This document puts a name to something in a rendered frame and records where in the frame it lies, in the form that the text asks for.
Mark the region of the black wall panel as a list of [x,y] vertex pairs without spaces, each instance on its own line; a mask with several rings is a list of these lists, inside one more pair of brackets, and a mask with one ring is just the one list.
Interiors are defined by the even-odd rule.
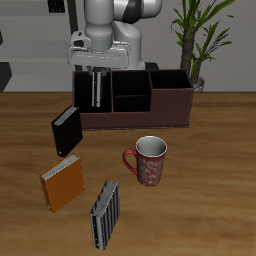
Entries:
[[64,13],[64,0],[47,0],[48,10],[50,13]]

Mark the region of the dark brown desk caddy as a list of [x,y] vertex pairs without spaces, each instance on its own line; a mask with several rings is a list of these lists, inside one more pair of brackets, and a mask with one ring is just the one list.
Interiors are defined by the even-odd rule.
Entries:
[[84,130],[187,127],[193,93],[184,70],[110,71],[94,107],[92,76],[73,74],[73,105]]

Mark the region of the orange book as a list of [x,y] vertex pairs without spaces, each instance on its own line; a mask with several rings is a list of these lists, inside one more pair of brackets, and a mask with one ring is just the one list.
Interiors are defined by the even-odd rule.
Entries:
[[81,159],[73,153],[39,174],[48,209],[56,213],[84,191]]

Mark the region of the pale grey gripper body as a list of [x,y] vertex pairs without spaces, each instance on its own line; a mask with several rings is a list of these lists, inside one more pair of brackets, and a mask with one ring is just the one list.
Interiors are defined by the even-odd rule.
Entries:
[[93,52],[81,47],[69,47],[68,63],[91,67],[124,69],[129,64],[131,47],[126,42],[114,41],[112,47],[103,52]]

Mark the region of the black and grey striped book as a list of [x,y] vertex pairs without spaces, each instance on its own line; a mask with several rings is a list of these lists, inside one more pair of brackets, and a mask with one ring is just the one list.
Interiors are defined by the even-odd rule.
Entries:
[[120,215],[119,183],[106,180],[90,212],[93,245],[105,250]]

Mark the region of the red patterned mug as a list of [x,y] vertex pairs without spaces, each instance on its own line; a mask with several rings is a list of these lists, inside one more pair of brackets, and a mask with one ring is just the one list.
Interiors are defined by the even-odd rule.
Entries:
[[[136,142],[134,149],[126,149],[123,152],[123,162],[136,175],[140,184],[147,187],[156,186],[161,180],[166,151],[167,144],[163,139],[144,136]],[[127,162],[128,155],[136,158],[136,168]]]

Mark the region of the dark vertical wall strip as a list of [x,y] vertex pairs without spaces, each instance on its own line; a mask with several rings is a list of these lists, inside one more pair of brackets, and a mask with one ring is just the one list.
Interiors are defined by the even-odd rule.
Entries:
[[76,0],[67,0],[67,9],[70,24],[70,33],[73,34],[78,30]]

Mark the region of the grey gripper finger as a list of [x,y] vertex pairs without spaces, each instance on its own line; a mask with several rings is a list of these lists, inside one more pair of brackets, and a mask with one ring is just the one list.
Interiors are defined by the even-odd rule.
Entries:
[[97,103],[96,106],[101,106],[102,90],[103,90],[103,77],[107,74],[107,69],[100,67],[97,71]]
[[88,71],[92,76],[92,107],[97,107],[97,72],[93,67],[88,67]]

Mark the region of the green pot plant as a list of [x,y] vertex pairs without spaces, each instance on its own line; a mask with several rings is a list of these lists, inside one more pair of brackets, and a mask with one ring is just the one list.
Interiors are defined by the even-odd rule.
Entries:
[[229,28],[214,38],[219,21],[209,27],[205,27],[205,24],[235,0],[223,0],[220,3],[213,0],[205,10],[200,8],[201,0],[181,1],[182,12],[174,9],[178,18],[171,23],[170,29],[173,30],[174,24],[181,29],[180,32],[176,31],[179,39],[177,44],[182,48],[180,68],[188,73],[194,91],[202,92],[205,85],[204,79],[199,76],[202,63],[214,60],[212,53],[215,50],[231,44],[231,41],[225,41]]

